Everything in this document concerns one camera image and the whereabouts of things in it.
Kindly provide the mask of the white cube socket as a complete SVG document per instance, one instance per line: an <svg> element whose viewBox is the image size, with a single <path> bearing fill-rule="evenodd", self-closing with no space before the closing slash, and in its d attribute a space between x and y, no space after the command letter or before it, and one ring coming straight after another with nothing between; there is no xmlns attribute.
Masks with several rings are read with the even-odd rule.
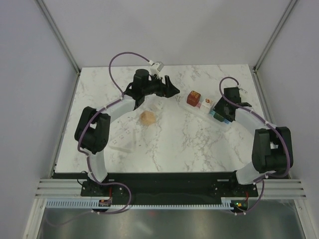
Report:
<svg viewBox="0 0 319 239"><path fill-rule="evenodd" d="M164 102L163 101L154 101L150 108L154 111L154 112L160 112L163 109L163 105Z"/></svg>

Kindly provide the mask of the green cube plug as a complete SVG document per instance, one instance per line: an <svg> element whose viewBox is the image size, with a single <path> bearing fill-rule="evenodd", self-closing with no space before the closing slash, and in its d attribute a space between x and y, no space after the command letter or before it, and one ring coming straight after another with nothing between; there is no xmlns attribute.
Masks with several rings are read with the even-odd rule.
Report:
<svg viewBox="0 0 319 239"><path fill-rule="evenodd" d="M215 113L213 117L219 122L224 122L224 117L218 113Z"/></svg>

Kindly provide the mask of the white cube plug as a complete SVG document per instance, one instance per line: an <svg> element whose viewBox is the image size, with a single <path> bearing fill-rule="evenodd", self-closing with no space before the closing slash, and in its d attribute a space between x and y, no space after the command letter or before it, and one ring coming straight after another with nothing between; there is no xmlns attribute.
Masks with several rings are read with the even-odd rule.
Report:
<svg viewBox="0 0 319 239"><path fill-rule="evenodd" d="M200 105L200 111L204 114L209 114L211 111L211 108L213 107L213 100L210 98L205 98Z"/></svg>

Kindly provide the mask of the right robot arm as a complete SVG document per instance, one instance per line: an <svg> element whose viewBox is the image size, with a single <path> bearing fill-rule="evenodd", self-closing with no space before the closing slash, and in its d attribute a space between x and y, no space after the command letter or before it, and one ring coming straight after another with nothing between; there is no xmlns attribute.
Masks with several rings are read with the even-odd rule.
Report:
<svg viewBox="0 0 319 239"><path fill-rule="evenodd" d="M230 122L237 122L253 136L251 162L235 171L228 190L234 196L246 191L246 184L256 183L268 176L283 178L293 166L291 131L278 127L254 112L252 106L242 102L239 88L220 90L221 99L214 107L215 114Z"/></svg>

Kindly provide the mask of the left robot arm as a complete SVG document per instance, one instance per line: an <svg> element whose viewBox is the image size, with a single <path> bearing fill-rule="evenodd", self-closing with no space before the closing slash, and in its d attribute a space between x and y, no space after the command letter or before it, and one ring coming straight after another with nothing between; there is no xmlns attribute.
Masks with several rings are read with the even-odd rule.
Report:
<svg viewBox="0 0 319 239"><path fill-rule="evenodd" d="M109 183L105 181L108 172L105 167L104 149L109 140L110 125L126 113L140 107L145 97L156 95L171 98L180 93L168 75L163 78L154 69L137 69L133 81L128 84L122 96L98 109L85 107L75 130L77 149L87 157L88 175L92 190L99 196L109 192Z"/></svg>

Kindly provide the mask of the beige cube plug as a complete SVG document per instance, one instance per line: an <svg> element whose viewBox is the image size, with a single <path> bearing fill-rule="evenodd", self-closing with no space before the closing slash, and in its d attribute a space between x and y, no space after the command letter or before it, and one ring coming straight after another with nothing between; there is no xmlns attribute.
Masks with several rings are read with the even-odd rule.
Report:
<svg viewBox="0 0 319 239"><path fill-rule="evenodd" d="M140 115L140 121L143 125L152 125L156 122L156 116L153 112L150 111L144 111L141 115Z"/></svg>

